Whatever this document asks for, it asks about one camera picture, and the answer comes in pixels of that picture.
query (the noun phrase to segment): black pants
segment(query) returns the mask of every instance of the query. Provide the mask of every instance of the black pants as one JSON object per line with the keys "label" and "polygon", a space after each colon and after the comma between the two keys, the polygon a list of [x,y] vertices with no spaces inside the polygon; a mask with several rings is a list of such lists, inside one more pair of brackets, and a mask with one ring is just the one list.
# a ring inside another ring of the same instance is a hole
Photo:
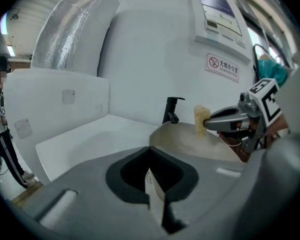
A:
{"label": "black pants", "polygon": [[17,154],[10,139],[9,130],[0,133],[0,156],[3,157],[14,179],[22,187],[27,188],[28,186],[22,178],[25,171],[21,168],[18,162]]}

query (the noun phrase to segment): ceiling light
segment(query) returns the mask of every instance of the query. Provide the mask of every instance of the ceiling light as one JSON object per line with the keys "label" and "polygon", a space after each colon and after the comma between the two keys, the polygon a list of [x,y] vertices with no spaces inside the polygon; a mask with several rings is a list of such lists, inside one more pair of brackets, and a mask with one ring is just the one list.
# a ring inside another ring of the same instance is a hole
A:
{"label": "ceiling light", "polygon": [[8,48],[8,51],[9,51],[11,57],[16,56],[14,53],[14,49],[12,49],[12,45],[8,45],[7,48]]}
{"label": "ceiling light", "polygon": [[0,20],[0,30],[2,35],[8,35],[7,30],[7,13],[3,15],[3,17]]}

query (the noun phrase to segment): no smoking sign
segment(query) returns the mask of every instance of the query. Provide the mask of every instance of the no smoking sign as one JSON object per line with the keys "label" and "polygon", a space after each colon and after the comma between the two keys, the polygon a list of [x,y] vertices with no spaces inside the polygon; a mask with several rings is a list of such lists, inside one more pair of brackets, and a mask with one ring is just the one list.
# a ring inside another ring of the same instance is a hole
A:
{"label": "no smoking sign", "polygon": [[205,69],[239,82],[239,66],[215,54],[206,55]]}

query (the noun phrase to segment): sponge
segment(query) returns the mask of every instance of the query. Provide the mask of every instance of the sponge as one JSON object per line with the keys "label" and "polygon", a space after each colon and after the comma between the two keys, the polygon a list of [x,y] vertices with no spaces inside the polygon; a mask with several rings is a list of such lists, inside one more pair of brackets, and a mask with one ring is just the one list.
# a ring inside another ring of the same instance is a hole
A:
{"label": "sponge", "polygon": [[207,128],[204,126],[204,121],[210,118],[211,112],[204,106],[197,105],[194,107],[194,123],[195,131],[200,137],[205,137]]}

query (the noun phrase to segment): black faucet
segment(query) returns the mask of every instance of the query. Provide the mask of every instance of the black faucet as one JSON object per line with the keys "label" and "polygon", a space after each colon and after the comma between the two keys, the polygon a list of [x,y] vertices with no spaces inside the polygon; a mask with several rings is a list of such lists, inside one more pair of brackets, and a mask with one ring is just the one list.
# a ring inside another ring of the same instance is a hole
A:
{"label": "black faucet", "polygon": [[177,124],[179,122],[179,118],[175,114],[175,109],[176,109],[178,99],[185,100],[184,98],[180,98],[180,97],[168,97],[166,99],[166,106],[165,106],[162,124],[168,121],[171,121],[172,124]]}

